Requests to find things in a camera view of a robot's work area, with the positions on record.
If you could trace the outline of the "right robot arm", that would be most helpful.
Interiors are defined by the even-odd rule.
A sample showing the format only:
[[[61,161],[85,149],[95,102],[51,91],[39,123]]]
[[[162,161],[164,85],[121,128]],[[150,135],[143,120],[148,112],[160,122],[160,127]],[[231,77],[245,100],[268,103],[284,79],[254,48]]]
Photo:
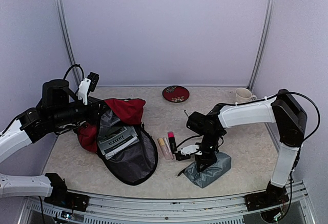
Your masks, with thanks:
[[[184,171],[195,185],[204,188],[233,167],[232,158],[220,152],[230,142],[240,153],[255,155],[260,171],[272,170],[262,201],[272,206],[285,193],[285,186],[299,161],[303,143],[317,130],[305,133],[308,116],[296,100],[309,101],[303,94],[279,90],[277,94],[246,103],[217,104],[208,114],[194,111],[186,127],[201,138],[190,146],[195,162]]]

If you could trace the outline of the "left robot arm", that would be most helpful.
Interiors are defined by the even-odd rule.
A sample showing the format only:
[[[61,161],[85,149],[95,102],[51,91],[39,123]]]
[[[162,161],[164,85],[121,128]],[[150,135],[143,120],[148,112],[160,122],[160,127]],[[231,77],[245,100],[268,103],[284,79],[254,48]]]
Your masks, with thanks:
[[[36,107],[16,116],[1,132],[1,161],[20,149],[34,144],[47,134],[60,135],[81,123],[95,123],[104,101],[89,97],[99,76],[91,72],[83,78],[74,93],[65,79],[54,79],[42,86],[42,98]],[[72,195],[56,173],[39,176],[1,175],[1,198],[40,196],[68,205]]]

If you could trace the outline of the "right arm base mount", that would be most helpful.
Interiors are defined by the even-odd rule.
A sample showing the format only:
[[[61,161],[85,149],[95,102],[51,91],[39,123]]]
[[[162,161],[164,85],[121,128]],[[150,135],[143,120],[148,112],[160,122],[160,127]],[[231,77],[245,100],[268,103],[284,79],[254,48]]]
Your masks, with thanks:
[[[269,181],[264,191],[247,194],[244,199],[248,211],[276,206],[290,200],[286,187],[277,187],[271,184],[271,181]]]

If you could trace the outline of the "ianra magazine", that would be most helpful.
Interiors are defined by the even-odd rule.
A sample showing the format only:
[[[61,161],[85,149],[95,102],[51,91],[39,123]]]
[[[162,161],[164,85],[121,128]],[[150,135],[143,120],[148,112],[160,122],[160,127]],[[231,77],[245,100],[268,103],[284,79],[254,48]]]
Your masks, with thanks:
[[[138,142],[133,126],[101,127],[97,137],[98,147],[106,160]]]

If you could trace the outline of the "grey pencil pouch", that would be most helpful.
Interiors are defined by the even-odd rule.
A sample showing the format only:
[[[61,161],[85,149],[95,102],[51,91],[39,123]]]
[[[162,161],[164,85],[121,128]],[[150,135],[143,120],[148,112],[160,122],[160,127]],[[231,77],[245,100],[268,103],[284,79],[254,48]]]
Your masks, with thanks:
[[[181,170],[177,174],[177,177],[183,174],[194,185],[199,186],[202,189],[207,187],[231,169],[231,156],[223,152],[216,152],[215,155],[217,162],[203,171],[198,172],[196,162],[193,162]]]

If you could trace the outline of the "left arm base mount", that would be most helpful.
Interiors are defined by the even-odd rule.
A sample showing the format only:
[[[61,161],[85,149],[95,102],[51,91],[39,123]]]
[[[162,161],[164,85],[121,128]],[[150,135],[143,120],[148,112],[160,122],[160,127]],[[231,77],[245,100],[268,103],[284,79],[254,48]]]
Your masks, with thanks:
[[[65,180],[56,173],[46,173],[45,176],[50,180],[52,187],[51,195],[44,198],[46,203],[72,211],[86,212],[89,196],[68,191]]]

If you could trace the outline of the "red student backpack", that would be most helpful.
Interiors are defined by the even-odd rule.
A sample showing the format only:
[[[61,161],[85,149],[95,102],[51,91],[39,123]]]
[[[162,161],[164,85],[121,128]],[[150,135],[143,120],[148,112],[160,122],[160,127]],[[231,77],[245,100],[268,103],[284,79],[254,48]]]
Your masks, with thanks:
[[[149,179],[158,164],[155,141],[141,122],[145,104],[140,98],[105,99],[95,122],[74,129],[81,147],[96,153],[118,180],[130,186]]]

